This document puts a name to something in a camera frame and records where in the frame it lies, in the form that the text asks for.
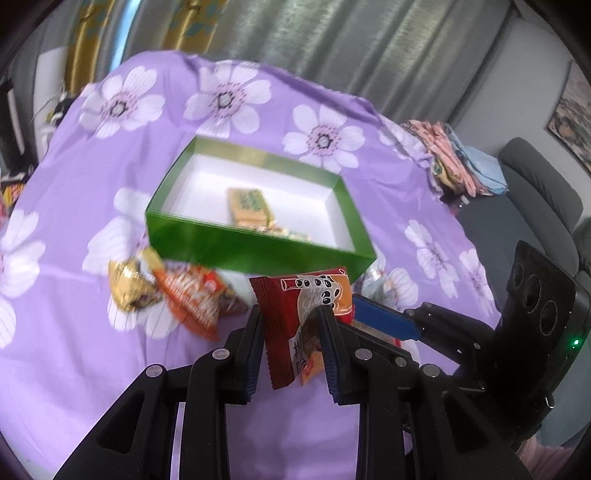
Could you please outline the red white carton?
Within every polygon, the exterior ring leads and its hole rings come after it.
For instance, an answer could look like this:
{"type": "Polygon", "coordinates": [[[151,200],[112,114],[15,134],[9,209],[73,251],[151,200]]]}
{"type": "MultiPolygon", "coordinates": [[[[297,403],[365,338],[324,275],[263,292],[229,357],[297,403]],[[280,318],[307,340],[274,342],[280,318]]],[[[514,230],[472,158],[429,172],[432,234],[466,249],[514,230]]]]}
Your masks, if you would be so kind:
{"type": "Polygon", "coordinates": [[[26,183],[22,180],[1,181],[1,223],[4,224],[11,216],[14,206],[20,198],[26,183]]]}

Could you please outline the gold wrapped snack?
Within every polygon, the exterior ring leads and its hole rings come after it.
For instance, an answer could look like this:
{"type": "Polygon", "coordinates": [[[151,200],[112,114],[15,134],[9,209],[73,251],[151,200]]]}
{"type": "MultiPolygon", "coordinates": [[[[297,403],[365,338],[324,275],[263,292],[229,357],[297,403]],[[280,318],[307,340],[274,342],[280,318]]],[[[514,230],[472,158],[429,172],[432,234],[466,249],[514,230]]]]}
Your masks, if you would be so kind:
{"type": "Polygon", "coordinates": [[[108,262],[108,284],[112,300],[123,311],[133,312],[147,308],[163,299],[153,268],[163,266],[158,253],[151,247],[141,251],[139,257],[108,262]]]}

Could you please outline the red bubble tea snack packet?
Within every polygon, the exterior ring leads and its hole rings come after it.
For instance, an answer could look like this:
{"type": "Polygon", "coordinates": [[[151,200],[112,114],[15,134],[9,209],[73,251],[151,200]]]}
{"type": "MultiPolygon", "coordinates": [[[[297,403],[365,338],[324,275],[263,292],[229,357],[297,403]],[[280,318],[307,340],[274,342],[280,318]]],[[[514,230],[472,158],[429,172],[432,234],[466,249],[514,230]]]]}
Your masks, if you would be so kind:
{"type": "Polygon", "coordinates": [[[353,293],[346,268],[249,280],[263,316],[264,343],[273,389],[294,380],[307,384],[325,368],[318,326],[308,322],[318,306],[353,320],[353,293]]]}

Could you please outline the grey curtain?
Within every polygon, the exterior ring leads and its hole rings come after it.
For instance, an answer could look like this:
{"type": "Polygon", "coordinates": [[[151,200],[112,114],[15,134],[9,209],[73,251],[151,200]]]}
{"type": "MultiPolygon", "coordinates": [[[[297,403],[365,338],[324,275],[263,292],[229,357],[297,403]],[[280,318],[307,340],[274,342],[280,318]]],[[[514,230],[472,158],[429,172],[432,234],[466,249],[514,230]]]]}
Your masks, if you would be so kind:
{"type": "Polygon", "coordinates": [[[513,19],[508,1],[224,1],[211,60],[270,64],[397,122],[453,118],[513,19]]]}

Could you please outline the pale yellow snack packet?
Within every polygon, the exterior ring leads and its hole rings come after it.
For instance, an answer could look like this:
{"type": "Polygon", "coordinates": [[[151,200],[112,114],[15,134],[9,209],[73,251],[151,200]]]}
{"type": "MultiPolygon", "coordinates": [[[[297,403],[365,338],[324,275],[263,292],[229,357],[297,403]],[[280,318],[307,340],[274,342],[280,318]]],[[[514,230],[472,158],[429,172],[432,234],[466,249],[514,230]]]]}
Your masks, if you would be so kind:
{"type": "Polygon", "coordinates": [[[277,225],[260,226],[256,231],[266,235],[273,235],[280,238],[285,238],[294,241],[311,242],[311,236],[305,233],[290,230],[277,225]]]}

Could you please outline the grey sofa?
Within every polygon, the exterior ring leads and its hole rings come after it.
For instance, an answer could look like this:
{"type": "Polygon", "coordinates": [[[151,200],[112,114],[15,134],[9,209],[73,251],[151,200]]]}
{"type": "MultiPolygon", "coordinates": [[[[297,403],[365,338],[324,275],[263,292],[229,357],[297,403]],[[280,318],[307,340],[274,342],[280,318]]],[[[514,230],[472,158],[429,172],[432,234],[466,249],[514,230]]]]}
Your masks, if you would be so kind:
{"type": "MultiPolygon", "coordinates": [[[[583,205],[564,177],[526,140],[520,137],[510,140],[501,149],[498,159],[508,192],[479,197],[459,213],[459,221],[476,247],[493,294],[494,311],[498,316],[494,329],[501,321],[507,299],[506,285],[515,249],[521,240],[561,267],[580,288],[567,331],[568,359],[560,383],[552,392],[548,416],[565,406],[563,381],[583,357],[583,347],[590,333],[590,277],[581,268],[574,239],[575,224],[583,205]]],[[[505,438],[524,440],[507,435],[508,402],[501,394],[496,392],[495,396],[495,423],[505,438]]]]}

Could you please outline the soda cracker packet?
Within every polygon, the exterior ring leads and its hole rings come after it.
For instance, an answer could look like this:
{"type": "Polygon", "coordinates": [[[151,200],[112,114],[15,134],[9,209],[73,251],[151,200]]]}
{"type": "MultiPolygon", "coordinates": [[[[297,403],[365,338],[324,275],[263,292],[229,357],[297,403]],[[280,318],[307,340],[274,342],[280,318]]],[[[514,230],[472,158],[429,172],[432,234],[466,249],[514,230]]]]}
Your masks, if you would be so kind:
{"type": "Polygon", "coordinates": [[[257,228],[276,223],[273,211],[259,189],[228,189],[228,206],[236,226],[257,228]]]}

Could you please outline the framed wall picture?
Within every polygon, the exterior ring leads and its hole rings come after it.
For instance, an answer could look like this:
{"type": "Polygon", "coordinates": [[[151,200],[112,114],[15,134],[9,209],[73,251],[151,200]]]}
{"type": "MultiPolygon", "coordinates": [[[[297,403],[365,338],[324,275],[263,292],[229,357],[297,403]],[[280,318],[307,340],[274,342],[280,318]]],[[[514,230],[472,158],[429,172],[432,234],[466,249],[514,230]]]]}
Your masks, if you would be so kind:
{"type": "Polygon", "coordinates": [[[579,65],[570,62],[561,96],[547,130],[590,172],[590,84],[579,65]]]}

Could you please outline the gold patterned curtain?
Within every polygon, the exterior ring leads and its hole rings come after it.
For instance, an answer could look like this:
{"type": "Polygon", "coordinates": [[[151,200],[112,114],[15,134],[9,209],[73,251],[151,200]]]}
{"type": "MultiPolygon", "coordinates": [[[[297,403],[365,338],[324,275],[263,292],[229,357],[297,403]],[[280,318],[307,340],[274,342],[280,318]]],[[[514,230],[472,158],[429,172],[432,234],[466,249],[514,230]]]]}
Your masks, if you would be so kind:
{"type": "Polygon", "coordinates": [[[202,55],[211,46],[224,1],[80,1],[65,64],[66,90],[79,93],[144,51],[202,55]]]}

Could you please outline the pile of folded clothes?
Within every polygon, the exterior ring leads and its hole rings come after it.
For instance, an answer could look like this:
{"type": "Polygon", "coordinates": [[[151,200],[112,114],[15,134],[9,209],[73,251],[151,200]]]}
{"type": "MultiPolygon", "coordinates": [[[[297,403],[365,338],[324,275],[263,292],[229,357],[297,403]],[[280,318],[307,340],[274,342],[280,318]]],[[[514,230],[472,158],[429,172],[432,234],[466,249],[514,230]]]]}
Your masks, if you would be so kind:
{"type": "Polygon", "coordinates": [[[433,157],[432,175],[454,194],[474,198],[508,192],[500,162],[465,145],[449,124],[409,120],[403,128],[423,143],[433,157]]]}

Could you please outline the purple floral tablecloth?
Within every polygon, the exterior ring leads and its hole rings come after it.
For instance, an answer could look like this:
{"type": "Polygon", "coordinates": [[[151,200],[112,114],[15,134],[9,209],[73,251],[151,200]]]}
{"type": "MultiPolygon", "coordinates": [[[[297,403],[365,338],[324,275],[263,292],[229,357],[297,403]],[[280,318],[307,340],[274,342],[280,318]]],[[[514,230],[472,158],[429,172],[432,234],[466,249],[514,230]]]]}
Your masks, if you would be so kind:
{"type": "Polygon", "coordinates": [[[109,265],[149,247],[242,295],[266,274],[338,303],[349,276],[396,310],[497,324],[422,134],[252,62],[147,52],[87,86],[1,229],[1,431],[25,470],[53,477],[144,368],[214,347],[163,299],[116,303],[109,265]]]}

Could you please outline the silver white snack packet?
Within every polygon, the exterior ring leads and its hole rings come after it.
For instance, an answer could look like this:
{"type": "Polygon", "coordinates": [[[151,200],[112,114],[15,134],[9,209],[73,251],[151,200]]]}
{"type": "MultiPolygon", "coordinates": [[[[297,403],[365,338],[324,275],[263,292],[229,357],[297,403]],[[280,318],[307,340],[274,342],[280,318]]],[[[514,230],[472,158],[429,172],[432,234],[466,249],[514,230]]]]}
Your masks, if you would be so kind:
{"type": "Polygon", "coordinates": [[[361,294],[363,296],[383,303],[393,293],[394,281],[388,273],[376,268],[367,270],[362,281],[361,294]]]}

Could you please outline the orange red snack packet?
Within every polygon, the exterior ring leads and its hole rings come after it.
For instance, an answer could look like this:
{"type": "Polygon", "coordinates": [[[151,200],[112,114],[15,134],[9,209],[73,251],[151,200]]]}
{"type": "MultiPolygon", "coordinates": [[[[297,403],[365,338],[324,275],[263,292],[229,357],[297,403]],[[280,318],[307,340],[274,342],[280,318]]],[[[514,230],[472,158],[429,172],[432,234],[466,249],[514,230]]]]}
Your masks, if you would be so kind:
{"type": "Polygon", "coordinates": [[[245,313],[249,304],[215,271],[201,266],[153,271],[173,317],[207,341],[218,340],[218,319],[245,313]]]}

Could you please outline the green cardboard box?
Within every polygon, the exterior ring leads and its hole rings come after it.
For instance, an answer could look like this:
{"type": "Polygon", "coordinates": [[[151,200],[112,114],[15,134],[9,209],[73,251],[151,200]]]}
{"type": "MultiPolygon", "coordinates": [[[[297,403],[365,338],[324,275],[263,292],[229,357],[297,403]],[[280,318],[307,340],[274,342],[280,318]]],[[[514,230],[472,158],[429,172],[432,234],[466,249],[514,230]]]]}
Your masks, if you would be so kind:
{"type": "Polygon", "coordinates": [[[178,156],[145,218],[161,258],[245,274],[342,267],[356,280],[377,257],[341,177],[204,137],[178,156]]]}

